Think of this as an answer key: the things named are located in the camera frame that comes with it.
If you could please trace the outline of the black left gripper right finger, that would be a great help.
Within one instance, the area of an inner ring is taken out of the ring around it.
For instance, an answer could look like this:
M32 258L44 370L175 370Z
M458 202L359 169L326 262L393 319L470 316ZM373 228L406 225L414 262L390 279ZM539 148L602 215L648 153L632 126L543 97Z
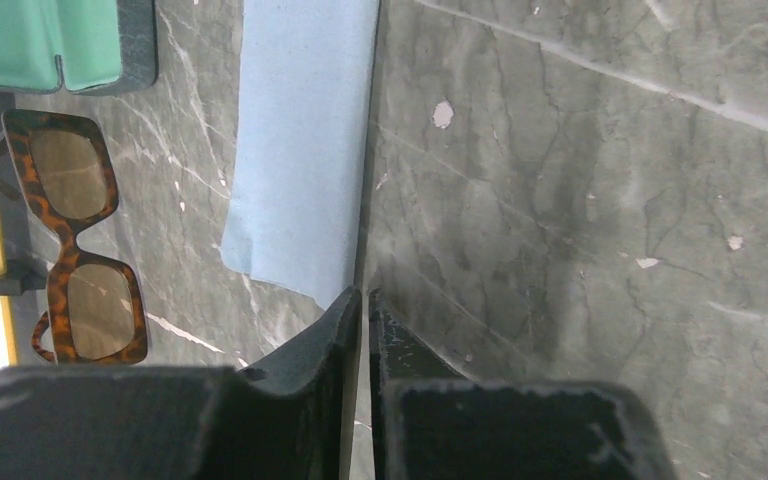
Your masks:
M600 381L475 382L440 358L380 290L368 304L379 479L672 479L657 423Z

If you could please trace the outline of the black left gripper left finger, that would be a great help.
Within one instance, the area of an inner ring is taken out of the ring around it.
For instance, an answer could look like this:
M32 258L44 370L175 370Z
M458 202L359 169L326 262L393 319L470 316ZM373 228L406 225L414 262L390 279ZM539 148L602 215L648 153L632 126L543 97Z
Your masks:
M254 364L0 370L0 479L343 479L362 298Z

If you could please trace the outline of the brown tortoise sunglasses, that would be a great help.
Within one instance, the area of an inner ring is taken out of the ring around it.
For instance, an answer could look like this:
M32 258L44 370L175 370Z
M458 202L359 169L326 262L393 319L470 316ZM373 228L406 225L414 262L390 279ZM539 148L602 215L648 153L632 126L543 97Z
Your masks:
M149 338L134 270L78 245L80 233L119 205L100 127L83 116L27 109L7 110L1 121L0 191L23 197L60 243L32 348L55 364L144 361Z

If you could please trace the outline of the light blue cloth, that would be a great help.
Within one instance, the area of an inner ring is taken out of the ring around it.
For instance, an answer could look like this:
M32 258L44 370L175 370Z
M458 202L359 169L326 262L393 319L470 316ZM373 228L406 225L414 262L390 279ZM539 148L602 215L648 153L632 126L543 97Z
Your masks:
M354 277L378 12L375 1L244 5L221 257L321 308Z

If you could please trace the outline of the blue glasses case green lining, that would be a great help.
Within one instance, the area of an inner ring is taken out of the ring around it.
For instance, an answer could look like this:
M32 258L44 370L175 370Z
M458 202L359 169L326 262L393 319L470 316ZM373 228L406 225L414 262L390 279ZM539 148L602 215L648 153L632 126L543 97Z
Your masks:
M0 1L0 91L111 96L158 73L152 1Z

